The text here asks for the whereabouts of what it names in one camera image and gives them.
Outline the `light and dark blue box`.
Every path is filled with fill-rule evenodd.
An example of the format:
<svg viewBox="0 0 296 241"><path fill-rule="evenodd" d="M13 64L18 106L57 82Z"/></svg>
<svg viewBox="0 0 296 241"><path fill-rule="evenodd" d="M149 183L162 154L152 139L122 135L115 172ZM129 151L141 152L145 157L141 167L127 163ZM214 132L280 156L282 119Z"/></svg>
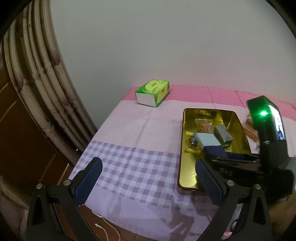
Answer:
<svg viewBox="0 0 296 241"><path fill-rule="evenodd" d="M212 155L227 158L227 153L213 133L194 132L194 136L199 143L204 155Z"/></svg>

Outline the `clear orange fried snack packet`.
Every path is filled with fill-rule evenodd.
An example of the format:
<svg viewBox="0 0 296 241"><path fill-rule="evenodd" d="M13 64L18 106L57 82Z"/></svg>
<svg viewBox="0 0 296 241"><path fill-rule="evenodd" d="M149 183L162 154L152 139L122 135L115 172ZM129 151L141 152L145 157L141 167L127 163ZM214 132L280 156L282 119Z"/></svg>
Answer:
<svg viewBox="0 0 296 241"><path fill-rule="evenodd" d="M253 127L253 119L250 114L247 115L245 121L242 123L242 127L247 137L256 143L259 142L258 131Z"/></svg>

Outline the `yellow wrapped candy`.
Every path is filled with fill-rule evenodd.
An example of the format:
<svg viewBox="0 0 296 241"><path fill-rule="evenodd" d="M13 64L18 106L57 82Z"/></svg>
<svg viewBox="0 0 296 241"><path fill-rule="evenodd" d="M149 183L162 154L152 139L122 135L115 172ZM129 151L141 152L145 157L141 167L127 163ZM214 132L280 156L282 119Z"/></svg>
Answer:
<svg viewBox="0 0 296 241"><path fill-rule="evenodd" d="M198 141L196 140L193 132L186 131L189 145L185 148L186 153L197 154L201 152Z"/></svg>

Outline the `clear packet of brown snacks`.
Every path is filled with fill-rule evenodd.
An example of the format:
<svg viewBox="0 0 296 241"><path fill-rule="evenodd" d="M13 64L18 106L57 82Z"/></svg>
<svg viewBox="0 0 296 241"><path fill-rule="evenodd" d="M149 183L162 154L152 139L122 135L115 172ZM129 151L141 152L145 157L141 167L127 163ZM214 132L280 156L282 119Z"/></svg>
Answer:
<svg viewBox="0 0 296 241"><path fill-rule="evenodd" d="M213 133L212 120L205 118L196 118L197 132L199 133Z"/></svg>

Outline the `pink purple checkered tablecloth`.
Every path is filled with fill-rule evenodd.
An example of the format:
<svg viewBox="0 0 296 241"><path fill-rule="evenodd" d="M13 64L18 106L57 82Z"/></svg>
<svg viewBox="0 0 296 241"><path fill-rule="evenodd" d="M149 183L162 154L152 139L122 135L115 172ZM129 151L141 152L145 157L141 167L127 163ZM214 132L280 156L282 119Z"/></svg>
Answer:
<svg viewBox="0 0 296 241"><path fill-rule="evenodd" d="M125 230L154 240L197 240L217 211L204 194L177 189L183 111L213 108L234 111L241 121L254 94L193 86L172 86L157 107L140 105L134 90L99 128L74 167L93 157L103 172L85 205Z"/></svg>

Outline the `grey foil snack packet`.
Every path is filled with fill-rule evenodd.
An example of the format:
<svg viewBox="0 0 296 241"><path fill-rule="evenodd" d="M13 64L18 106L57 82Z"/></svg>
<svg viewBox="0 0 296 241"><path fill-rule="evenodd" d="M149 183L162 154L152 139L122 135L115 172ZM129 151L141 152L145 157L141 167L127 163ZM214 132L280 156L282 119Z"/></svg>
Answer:
<svg viewBox="0 0 296 241"><path fill-rule="evenodd" d="M233 137L224 125L215 126L214 135L222 146L228 146L233 141Z"/></svg>

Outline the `gold metal tray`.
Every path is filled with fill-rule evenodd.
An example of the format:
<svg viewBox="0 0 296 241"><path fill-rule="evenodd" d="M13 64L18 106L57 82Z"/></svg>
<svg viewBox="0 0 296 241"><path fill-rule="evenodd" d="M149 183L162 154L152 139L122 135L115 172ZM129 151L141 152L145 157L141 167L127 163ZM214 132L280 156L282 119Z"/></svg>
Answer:
<svg viewBox="0 0 296 241"><path fill-rule="evenodd" d="M196 162L209 155L227 158L227 153L251 154L237 114L222 109L184 109L178 187L182 190L201 190Z"/></svg>

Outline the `green tissue box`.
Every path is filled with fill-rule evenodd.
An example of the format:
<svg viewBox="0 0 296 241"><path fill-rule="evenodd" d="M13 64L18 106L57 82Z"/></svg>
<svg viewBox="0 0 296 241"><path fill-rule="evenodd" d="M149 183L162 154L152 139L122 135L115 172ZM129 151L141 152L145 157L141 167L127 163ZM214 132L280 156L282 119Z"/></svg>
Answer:
<svg viewBox="0 0 296 241"><path fill-rule="evenodd" d="M170 93L168 80L150 80L135 92L137 103L157 108Z"/></svg>

